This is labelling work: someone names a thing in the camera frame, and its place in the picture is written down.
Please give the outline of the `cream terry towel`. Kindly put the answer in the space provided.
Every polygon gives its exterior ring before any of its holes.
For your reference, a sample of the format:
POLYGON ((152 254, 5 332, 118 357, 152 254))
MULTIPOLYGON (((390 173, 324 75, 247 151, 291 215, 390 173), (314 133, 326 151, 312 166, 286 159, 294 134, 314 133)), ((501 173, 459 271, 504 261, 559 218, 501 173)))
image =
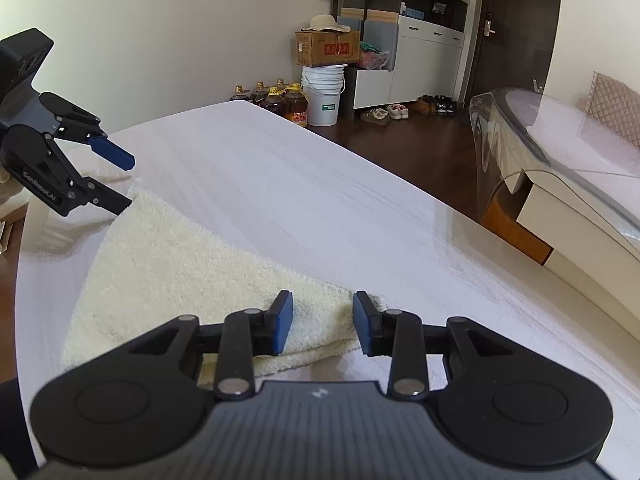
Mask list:
POLYGON ((294 318, 280 356, 258 356, 268 376, 358 349, 352 291, 228 244, 136 182, 82 286, 61 356, 70 370, 183 314, 216 324, 268 309, 292 292, 294 318))

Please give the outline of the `cooking oil bottles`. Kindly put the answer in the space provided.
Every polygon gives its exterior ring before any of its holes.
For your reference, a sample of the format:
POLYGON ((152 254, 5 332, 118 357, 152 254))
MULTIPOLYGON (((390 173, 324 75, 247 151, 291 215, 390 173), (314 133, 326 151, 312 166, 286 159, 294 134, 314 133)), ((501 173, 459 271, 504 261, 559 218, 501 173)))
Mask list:
POLYGON ((282 78, 268 87, 258 80, 255 87, 245 89, 236 86, 230 101, 246 101, 306 128, 308 124, 308 99, 298 82, 286 84, 282 78))

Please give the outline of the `cream dining table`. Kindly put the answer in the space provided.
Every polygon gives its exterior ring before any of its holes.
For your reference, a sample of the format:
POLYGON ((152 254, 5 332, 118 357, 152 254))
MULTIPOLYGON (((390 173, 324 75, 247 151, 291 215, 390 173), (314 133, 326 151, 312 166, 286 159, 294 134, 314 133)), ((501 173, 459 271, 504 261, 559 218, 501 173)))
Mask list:
POLYGON ((524 89, 474 96, 480 169, 510 193, 516 221, 551 248, 546 266, 583 294, 639 312, 639 152, 581 110, 524 89))

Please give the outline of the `shoes on floor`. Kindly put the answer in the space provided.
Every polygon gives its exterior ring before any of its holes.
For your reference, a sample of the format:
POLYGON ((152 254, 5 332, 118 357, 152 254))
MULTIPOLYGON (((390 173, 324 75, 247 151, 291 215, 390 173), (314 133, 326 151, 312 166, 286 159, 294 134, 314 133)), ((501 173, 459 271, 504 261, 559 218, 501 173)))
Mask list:
POLYGON ((424 94, 419 99, 408 104, 392 103, 386 106, 371 108, 360 115, 363 122, 370 125, 386 127, 391 122, 403 122, 411 115, 422 116, 452 116, 458 108, 458 103, 449 96, 430 96, 424 94))

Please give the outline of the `cardboard box with red label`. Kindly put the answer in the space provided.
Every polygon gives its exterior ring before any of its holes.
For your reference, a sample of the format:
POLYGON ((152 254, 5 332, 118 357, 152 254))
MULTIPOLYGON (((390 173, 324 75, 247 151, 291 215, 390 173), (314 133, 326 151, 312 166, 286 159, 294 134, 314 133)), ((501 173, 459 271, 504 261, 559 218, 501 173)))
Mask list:
POLYGON ((295 33, 296 62, 299 66, 318 67, 357 63, 360 58, 360 33, 314 32, 295 33))

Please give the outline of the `white plastic bucket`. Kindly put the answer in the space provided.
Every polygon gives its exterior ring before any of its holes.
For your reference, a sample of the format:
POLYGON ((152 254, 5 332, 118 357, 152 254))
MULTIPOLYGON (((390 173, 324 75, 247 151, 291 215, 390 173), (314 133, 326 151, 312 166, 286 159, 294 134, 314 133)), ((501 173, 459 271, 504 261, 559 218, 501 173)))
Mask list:
POLYGON ((308 101, 307 124, 331 127, 337 123, 345 89, 346 64, 302 68, 302 89, 308 101))

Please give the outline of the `straw hat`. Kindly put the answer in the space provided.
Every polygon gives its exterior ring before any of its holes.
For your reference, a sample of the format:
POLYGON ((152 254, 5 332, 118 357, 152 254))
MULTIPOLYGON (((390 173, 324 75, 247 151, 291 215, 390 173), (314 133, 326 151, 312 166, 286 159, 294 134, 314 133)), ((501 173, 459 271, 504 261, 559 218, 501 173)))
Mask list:
POLYGON ((320 14, 314 16, 309 26, 304 28, 305 32, 336 32, 337 34, 348 34, 352 29, 348 25, 340 24, 331 14, 320 14))

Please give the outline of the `white and grey cabinet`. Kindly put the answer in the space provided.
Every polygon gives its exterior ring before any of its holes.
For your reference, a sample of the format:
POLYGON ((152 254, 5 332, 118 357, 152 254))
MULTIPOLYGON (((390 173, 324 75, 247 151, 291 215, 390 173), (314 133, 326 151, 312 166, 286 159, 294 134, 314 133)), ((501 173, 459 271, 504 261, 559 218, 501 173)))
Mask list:
POLYGON ((480 0, 341 0, 337 21, 388 54, 381 68, 346 70, 341 114, 420 96, 462 101, 480 0))

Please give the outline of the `dark brown door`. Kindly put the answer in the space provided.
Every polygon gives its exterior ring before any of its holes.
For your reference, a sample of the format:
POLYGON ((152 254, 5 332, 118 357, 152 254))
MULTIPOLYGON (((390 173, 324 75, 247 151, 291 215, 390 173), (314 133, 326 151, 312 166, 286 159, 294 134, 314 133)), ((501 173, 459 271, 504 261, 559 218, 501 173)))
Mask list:
POLYGON ((561 0, 482 0, 465 99, 504 87, 544 91, 561 0))

